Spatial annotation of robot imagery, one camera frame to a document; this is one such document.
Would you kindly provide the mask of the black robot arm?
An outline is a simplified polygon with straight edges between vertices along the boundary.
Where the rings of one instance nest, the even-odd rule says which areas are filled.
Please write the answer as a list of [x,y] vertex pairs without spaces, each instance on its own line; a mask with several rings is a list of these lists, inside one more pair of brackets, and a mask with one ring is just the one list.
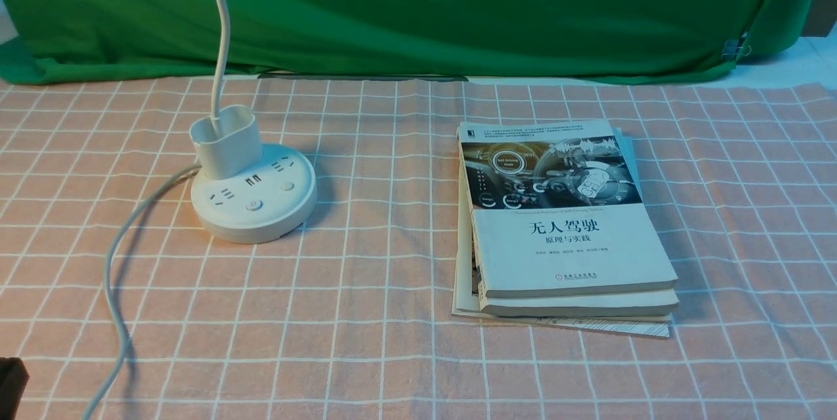
[[15,419],[29,372],[21,358],[1,358],[1,419]]

